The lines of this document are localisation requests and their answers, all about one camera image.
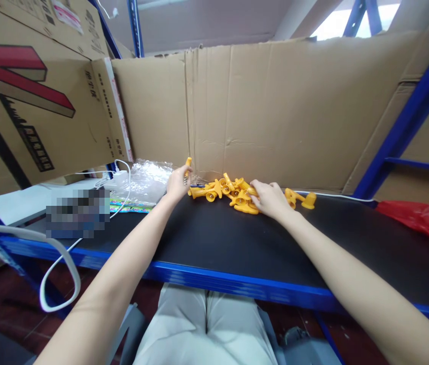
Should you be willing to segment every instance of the plastic bag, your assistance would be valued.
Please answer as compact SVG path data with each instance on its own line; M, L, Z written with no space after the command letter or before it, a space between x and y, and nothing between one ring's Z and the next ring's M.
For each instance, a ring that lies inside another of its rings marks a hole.
M172 164L137 159L131 169L131 193L126 205L153 207L162 198L172 174ZM111 199L123 201L128 196L127 184L112 191Z
M415 231L429 236L429 205L406 201L383 201L377 211L392 217Z

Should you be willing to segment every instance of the white shelf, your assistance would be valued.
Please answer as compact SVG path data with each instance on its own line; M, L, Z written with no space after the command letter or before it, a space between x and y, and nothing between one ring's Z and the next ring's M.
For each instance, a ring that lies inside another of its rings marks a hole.
M18 226L46 212L52 204L52 192L65 194L74 190L93 189L97 178L87 178L70 185L41 184L0 195L0 219L7 226Z

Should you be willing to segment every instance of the pile of yellow plastic parts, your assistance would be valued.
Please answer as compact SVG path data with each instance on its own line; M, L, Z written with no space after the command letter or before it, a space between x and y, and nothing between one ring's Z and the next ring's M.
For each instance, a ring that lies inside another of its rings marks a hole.
M230 206L236 210L248 214L258 214L259 210L251 197L251 195L257 197L257 191L243 178L231 181L227 173L224 173L223 176L224 178L220 180L214 179L213 182L206 184L204 188L190 188L188 195L192 196L193 199L206 197L208 202L214 202L217 197L221 199L225 195L231 199ZM306 197L303 197L287 188L285 190L285 198L292 209L296 209L296 200L302 201L301 205L304 208L314 209L316 194L309 193Z

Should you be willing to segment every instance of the workbench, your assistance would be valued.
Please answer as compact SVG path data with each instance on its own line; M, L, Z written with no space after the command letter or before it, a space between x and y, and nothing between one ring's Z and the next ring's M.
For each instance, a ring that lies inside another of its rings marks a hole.
M319 196L298 205L314 226L374 270L429 318L429 238L362 203ZM145 217L120 213L71 251L78 266L99 270ZM27 227L45 231L45 220ZM71 245L74 240L60 240ZM54 261L46 243L2 237L4 251ZM318 311L344 312L308 257L276 221L236 211L228 199L186 196L170 217L145 278L244 295Z

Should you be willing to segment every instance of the hand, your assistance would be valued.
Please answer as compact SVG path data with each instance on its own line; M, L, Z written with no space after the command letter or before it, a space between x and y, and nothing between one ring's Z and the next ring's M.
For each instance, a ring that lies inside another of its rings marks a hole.
M253 180L250 185L259 194L258 198L252 195L252 201L263 214L279 221L282 217L294 213L294 210L287 203L279 184L275 182L264 184L258 180Z
M188 171L188 181L186 185L184 185L184 174ZM169 177L169 181L167 182L167 194L166 197L173 199L175 202L179 202L181 198L187 194L189 190L189 186L191 185L191 172L193 169L184 165L176 170L174 170Z

